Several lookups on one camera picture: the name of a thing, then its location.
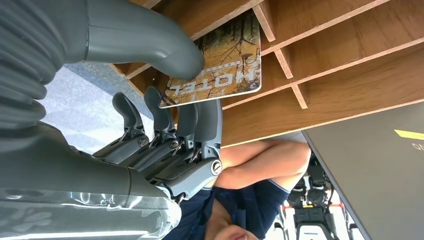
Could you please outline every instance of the gray robotic arm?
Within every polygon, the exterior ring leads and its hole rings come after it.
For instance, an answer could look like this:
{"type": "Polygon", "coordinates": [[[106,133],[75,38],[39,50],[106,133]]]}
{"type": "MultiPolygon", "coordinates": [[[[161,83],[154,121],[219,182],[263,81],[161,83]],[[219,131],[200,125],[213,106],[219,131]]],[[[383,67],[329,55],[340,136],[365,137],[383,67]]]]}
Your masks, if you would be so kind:
{"type": "MultiPolygon", "coordinates": [[[[155,120],[152,142],[134,105],[118,93],[113,105],[124,118],[123,136],[93,156],[68,146],[58,129],[39,121],[46,112],[36,100],[46,96],[44,85],[64,63],[79,61],[146,62],[183,79],[195,77],[204,65],[176,23],[125,0],[0,1],[0,190],[179,202],[221,172],[220,102],[180,108],[185,114],[175,130],[169,112],[158,108],[154,88],[145,99],[155,120]]],[[[20,196],[24,201],[26,195],[20,196]]],[[[128,199],[125,209],[134,206],[128,199]]]]}

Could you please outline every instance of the person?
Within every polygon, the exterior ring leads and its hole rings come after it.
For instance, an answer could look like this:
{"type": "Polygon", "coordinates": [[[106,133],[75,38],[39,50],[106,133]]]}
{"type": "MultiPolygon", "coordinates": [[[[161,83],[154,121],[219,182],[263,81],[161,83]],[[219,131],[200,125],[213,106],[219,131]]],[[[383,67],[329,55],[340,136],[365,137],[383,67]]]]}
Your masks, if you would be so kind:
{"type": "Polygon", "coordinates": [[[262,140],[223,148],[223,171],[190,200],[164,240],[257,240],[274,222],[304,176],[311,150],[305,143],[262,140]]]}

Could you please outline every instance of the navy shirt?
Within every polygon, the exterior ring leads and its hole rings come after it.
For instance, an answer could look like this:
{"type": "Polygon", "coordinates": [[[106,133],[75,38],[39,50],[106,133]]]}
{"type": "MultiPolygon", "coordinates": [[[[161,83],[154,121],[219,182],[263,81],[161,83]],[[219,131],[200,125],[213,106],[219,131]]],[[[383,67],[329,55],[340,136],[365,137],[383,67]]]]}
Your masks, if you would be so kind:
{"type": "Polygon", "coordinates": [[[202,189],[190,200],[181,203],[181,221],[163,239],[204,240],[214,199],[228,211],[233,224],[250,231],[258,239],[264,239],[289,193],[271,180],[237,190],[219,187],[202,189]]]}

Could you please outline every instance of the chin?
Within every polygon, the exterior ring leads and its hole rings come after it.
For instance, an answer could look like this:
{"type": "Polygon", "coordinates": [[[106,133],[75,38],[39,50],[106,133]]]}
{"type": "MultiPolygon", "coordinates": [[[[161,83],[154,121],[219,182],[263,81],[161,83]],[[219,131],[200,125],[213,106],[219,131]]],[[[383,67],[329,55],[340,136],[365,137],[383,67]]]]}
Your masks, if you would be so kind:
{"type": "Polygon", "coordinates": [[[258,238],[246,229],[229,225],[218,232],[213,240],[258,240],[258,238]]]}

